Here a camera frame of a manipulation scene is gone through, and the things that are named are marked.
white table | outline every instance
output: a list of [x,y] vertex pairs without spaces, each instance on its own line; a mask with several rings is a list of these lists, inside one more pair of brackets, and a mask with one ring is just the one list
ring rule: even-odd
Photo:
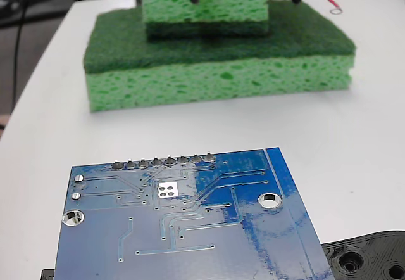
[[405,230],[405,0],[305,0],[356,43],[348,91],[89,113],[82,58],[99,13],[76,3],[0,141],[0,279],[53,268],[72,165],[279,146],[322,243]]

blue circuit board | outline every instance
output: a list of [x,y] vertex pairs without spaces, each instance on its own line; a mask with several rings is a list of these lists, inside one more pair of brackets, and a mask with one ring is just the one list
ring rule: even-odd
[[333,279],[278,148],[73,167],[55,280]]

screw hole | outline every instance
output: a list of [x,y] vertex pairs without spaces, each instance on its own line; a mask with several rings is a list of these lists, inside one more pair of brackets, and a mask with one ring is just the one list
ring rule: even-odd
[[339,264],[346,272],[356,272],[363,266],[363,258],[358,253],[350,251],[339,258]]
[[281,206],[282,199],[275,193],[263,193],[258,198],[258,202],[263,208],[274,209]]
[[390,268],[389,274],[392,279],[398,280],[405,276],[405,270],[399,265],[394,265]]
[[77,226],[84,220],[84,214],[80,210],[70,210],[62,216],[62,223],[66,226]]

green sponge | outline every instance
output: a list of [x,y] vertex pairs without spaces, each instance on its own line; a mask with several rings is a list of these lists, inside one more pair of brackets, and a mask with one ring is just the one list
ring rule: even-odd
[[270,3],[264,38],[149,43],[139,8],[101,15],[84,67],[92,111],[346,89],[355,46],[306,4]]
[[149,37],[265,35],[268,0],[142,0]]

floor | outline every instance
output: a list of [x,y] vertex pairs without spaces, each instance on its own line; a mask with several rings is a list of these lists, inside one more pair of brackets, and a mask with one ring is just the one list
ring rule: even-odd
[[[58,18],[23,27],[18,57],[18,97],[61,22],[62,18]],[[0,29],[0,114],[11,112],[16,33],[16,27]]]

